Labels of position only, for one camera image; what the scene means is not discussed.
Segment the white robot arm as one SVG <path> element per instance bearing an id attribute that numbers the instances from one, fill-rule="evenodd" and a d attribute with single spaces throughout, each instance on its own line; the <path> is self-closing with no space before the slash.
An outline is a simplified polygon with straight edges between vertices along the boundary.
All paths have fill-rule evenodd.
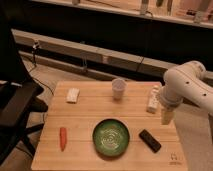
<path id="1" fill-rule="evenodd" d="M 163 76 L 165 85 L 157 94 L 163 106 L 161 123 L 168 125 L 174 110 L 186 98 L 213 116 L 213 87 L 204 83 L 206 69 L 199 61 L 190 61 L 168 69 Z"/>

